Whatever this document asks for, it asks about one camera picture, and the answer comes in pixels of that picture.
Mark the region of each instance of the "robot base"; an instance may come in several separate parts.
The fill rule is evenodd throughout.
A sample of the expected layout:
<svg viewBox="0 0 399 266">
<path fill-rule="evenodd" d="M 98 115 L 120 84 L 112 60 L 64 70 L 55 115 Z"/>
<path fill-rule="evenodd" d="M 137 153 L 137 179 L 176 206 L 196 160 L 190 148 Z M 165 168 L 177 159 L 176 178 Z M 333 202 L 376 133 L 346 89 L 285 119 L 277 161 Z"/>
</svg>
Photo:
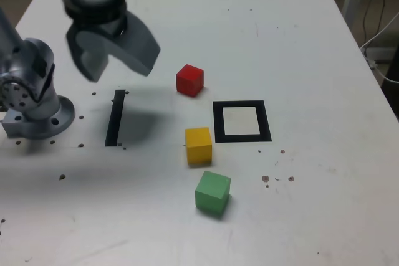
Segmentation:
<svg viewBox="0 0 399 266">
<path fill-rule="evenodd" d="M 28 120 L 21 112 L 8 110 L 2 126 L 9 138 L 23 137 L 30 140 L 49 138 L 63 132 L 75 118 L 74 104 L 63 96 L 58 96 L 60 109 L 43 120 Z"/>
</svg>

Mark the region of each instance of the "square target marker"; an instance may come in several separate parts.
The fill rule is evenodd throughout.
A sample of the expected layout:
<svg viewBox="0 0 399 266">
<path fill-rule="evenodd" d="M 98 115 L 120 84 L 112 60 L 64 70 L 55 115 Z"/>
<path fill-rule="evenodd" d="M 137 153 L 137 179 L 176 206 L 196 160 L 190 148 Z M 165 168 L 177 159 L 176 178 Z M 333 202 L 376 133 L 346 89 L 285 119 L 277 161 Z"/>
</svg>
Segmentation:
<svg viewBox="0 0 399 266">
<path fill-rule="evenodd" d="M 215 101 L 213 121 L 216 143 L 272 141 L 263 100 Z"/>
</svg>

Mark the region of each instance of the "green cube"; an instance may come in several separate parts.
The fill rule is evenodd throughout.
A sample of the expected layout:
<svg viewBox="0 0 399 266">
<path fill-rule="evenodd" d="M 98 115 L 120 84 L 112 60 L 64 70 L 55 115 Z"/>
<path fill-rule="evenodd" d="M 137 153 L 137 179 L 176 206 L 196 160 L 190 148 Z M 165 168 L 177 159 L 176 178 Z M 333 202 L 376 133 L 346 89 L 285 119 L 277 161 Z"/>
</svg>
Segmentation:
<svg viewBox="0 0 399 266">
<path fill-rule="evenodd" d="M 231 179 L 205 171 L 195 189 L 195 206 L 220 216 L 230 198 Z"/>
</svg>

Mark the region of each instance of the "yellow cube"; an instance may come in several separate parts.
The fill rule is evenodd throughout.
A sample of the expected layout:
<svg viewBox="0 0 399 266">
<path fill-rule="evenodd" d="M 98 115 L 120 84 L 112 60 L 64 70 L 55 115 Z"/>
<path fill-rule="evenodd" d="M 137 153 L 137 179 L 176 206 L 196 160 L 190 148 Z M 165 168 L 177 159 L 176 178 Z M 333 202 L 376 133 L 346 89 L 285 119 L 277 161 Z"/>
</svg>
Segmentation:
<svg viewBox="0 0 399 266">
<path fill-rule="evenodd" d="M 212 139 L 208 127 L 185 130 L 188 163 L 212 162 Z"/>
</svg>

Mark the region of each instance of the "cable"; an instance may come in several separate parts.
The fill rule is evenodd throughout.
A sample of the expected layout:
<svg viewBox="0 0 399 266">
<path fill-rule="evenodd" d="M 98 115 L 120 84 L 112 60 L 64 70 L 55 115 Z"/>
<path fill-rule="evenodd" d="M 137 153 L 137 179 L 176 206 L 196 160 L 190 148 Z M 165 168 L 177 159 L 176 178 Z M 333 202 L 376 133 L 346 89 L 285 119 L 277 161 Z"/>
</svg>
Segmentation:
<svg viewBox="0 0 399 266">
<path fill-rule="evenodd" d="M 369 0 L 368 1 L 367 8 L 366 8 L 366 11 L 365 11 L 364 17 L 363 17 L 364 43 L 366 43 L 366 40 L 367 40 L 366 17 L 367 17 L 367 13 L 368 13 L 368 10 L 370 9 L 372 1 L 373 0 Z"/>
<path fill-rule="evenodd" d="M 384 76 L 384 74 L 382 74 L 382 72 L 380 71 L 380 69 L 378 68 L 378 66 L 375 66 L 374 69 L 372 69 L 372 70 L 376 70 L 377 73 L 378 73 L 382 78 L 384 78 L 386 81 L 391 82 L 391 83 L 399 84 L 399 81 L 394 81 L 394 80 L 392 80 L 392 79 L 386 78 L 386 76 Z"/>
<path fill-rule="evenodd" d="M 378 37 L 385 29 L 388 28 L 389 25 L 391 25 L 391 23 L 399 16 L 399 12 L 397 12 L 397 14 L 392 18 L 391 21 L 389 21 L 389 23 L 375 36 L 373 36 L 370 40 L 368 40 L 368 42 L 364 43 L 363 46 L 360 47 L 360 50 L 362 50 L 368 43 L 370 43 L 372 40 L 374 40 L 376 37 Z M 394 81 L 392 79 L 386 78 L 386 76 L 384 76 L 384 74 L 381 73 L 381 71 L 378 69 L 378 66 L 375 65 L 375 61 L 369 59 L 368 57 L 364 56 L 364 58 L 367 60 L 368 65 L 370 67 L 370 69 L 372 70 L 376 70 L 378 72 L 378 74 L 383 77 L 386 81 L 391 82 L 391 83 L 396 83 L 399 84 L 399 81 Z"/>
<path fill-rule="evenodd" d="M 397 14 L 395 15 L 395 17 L 392 18 L 392 20 L 375 36 L 373 36 L 370 40 L 368 40 L 368 42 L 364 43 L 363 46 L 361 46 L 360 50 L 362 50 L 368 43 L 370 43 L 372 40 L 374 40 L 376 37 L 378 37 L 385 29 L 387 29 L 387 27 L 389 25 L 391 25 L 391 23 L 399 16 L 399 12 L 397 12 Z"/>
<path fill-rule="evenodd" d="M 380 31 L 381 21 L 382 21 L 382 16 L 384 14 L 384 10 L 385 10 L 385 0 L 382 0 L 382 9 L 381 9 L 381 14 L 380 14 L 380 20 L 378 21 L 378 27 L 377 27 L 377 30 L 375 31 L 375 34 L 378 34 L 378 32 Z M 373 43 L 373 41 L 371 41 L 371 43 L 364 48 L 364 53 L 365 53 L 366 57 L 367 57 L 367 49 L 372 45 L 372 43 Z"/>
</svg>

